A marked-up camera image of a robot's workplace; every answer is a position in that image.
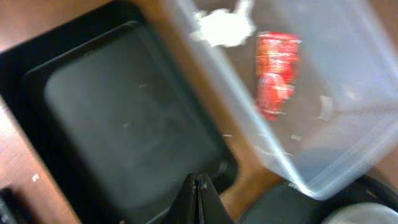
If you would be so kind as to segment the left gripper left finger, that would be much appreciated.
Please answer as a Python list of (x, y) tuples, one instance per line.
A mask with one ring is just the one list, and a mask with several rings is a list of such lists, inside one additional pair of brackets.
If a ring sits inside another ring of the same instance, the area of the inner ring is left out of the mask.
[(170, 206), (162, 224), (195, 224), (197, 215), (197, 182), (194, 174), (188, 174)]

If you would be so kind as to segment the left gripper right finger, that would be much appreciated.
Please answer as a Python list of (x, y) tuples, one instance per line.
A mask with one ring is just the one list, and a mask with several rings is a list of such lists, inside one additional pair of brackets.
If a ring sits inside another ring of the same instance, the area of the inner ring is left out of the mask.
[(235, 224), (207, 174), (197, 176), (197, 223)]

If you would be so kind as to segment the pink bowl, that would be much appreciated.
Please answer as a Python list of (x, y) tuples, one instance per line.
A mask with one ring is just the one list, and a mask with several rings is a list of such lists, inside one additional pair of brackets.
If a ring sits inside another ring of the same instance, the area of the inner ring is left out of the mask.
[(322, 224), (397, 224), (397, 212), (379, 203), (357, 203), (329, 214)]

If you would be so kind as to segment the clear plastic bin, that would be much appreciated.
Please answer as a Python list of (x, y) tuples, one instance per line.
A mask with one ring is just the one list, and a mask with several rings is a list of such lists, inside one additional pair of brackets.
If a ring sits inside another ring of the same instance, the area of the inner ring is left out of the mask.
[[(303, 194), (336, 194), (397, 146), (397, 53), (367, 1), (254, 1), (256, 30), (244, 45), (212, 47), (190, 37), (197, 11), (236, 1), (165, 1), (200, 74), (187, 75), (230, 139)], [(256, 109), (256, 38), (295, 34), (295, 91), (276, 121)]]

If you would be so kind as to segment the red snack wrapper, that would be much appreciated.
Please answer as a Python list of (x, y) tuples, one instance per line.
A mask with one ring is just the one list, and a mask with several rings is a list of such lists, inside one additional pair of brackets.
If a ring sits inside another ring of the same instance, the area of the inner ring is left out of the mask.
[(283, 32), (261, 32), (256, 38), (256, 106), (268, 120), (276, 120), (291, 99), (300, 60), (299, 36)]

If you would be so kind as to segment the round black serving tray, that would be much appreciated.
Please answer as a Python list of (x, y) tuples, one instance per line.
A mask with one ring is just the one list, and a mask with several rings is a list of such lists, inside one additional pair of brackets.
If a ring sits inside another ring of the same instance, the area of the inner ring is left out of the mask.
[(239, 220), (247, 224), (316, 224), (339, 208), (356, 203), (380, 203), (397, 210), (397, 194), (364, 175), (327, 200), (312, 199), (283, 182), (268, 190)]

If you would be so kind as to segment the white tissue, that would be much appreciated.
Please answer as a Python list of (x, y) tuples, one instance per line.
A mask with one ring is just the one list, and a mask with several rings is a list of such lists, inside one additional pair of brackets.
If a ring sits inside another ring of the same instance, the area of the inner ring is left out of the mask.
[(253, 0), (238, 0), (232, 11), (226, 8), (197, 11), (193, 18), (198, 22), (198, 29), (190, 37), (195, 41), (207, 41), (212, 47), (244, 45), (256, 30), (251, 19), (253, 7)]

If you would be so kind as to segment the black rectangular tray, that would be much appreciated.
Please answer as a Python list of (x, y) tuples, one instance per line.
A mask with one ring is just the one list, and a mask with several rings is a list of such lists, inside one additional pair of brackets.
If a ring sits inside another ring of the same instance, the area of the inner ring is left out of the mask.
[(112, 1), (1, 54), (1, 96), (84, 223), (155, 223), (238, 167), (141, 11)]

